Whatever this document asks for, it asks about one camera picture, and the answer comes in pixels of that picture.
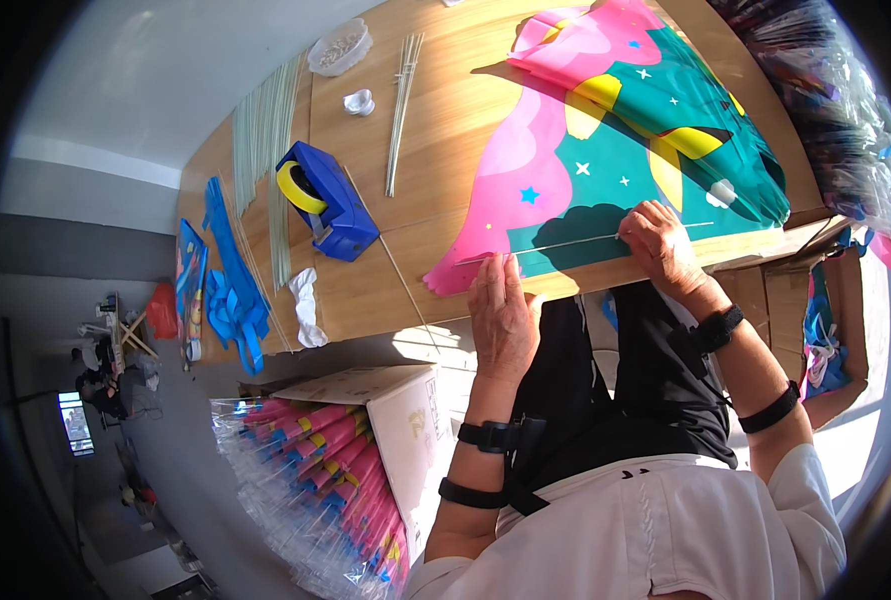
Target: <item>red plastic bag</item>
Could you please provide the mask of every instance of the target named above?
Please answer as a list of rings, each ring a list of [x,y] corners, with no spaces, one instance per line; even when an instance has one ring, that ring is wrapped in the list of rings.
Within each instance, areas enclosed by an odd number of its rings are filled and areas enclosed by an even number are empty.
[[[156,340],[171,340],[178,335],[178,318],[175,311],[175,287],[164,281],[155,288],[149,305],[146,306],[146,319],[149,327],[155,329]]]

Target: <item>white plastic cup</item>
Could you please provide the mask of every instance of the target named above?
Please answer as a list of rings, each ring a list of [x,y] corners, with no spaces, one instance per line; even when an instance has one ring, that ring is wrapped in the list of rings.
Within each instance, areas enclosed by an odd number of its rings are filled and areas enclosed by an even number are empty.
[[[372,100],[372,90],[360,89],[354,94],[349,94],[343,99],[345,112],[348,114],[357,114],[360,117],[366,117],[375,110],[375,101]]]

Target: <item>shirt sleeve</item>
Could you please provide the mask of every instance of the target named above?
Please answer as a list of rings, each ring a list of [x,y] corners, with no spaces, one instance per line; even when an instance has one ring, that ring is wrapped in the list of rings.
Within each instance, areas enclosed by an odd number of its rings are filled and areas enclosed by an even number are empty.
[[[809,593],[804,597],[820,597],[846,566],[846,543],[812,444],[792,448],[768,487],[799,560],[803,591]]]
[[[409,582],[405,587],[405,598],[408,600],[435,600],[448,590],[468,566],[472,558],[462,556],[446,556],[425,562],[423,552],[415,561],[415,568],[409,574]]]

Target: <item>blue tape dispenser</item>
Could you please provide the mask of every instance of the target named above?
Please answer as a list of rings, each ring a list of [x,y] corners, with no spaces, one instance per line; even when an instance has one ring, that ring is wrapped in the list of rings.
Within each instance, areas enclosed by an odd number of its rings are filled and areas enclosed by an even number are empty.
[[[378,239],[379,229],[330,153],[295,142],[275,166],[275,181],[312,230],[312,246],[352,262]]]

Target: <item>forearm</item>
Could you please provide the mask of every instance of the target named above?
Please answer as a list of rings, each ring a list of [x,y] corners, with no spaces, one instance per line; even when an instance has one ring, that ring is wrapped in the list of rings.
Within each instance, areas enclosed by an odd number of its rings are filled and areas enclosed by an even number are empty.
[[[517,386],[476,376],[469,395],[465,422],[474,426],[486,421],[508,423]],[[448,479],[452,483],[480,490],[500,492],[505,479],[505,455],[482,452],[474,445],[458,442]],[[476,509],[442,500],[436,522],[429,532],[425,560],[445,556],[475,559],[495,541],[499,511]]]
[[[711,277],[683,305],[698,322],[723,312],[731,300]],[[775,402],[789,386],[775,356],[747,320],[732,331],[731,342],[716,350],[732,406],[740,418],[750,417]],[[748,436],[751,470],[768,482],[785,453],[812,442],[808,415],[796,405],[778,423]]]

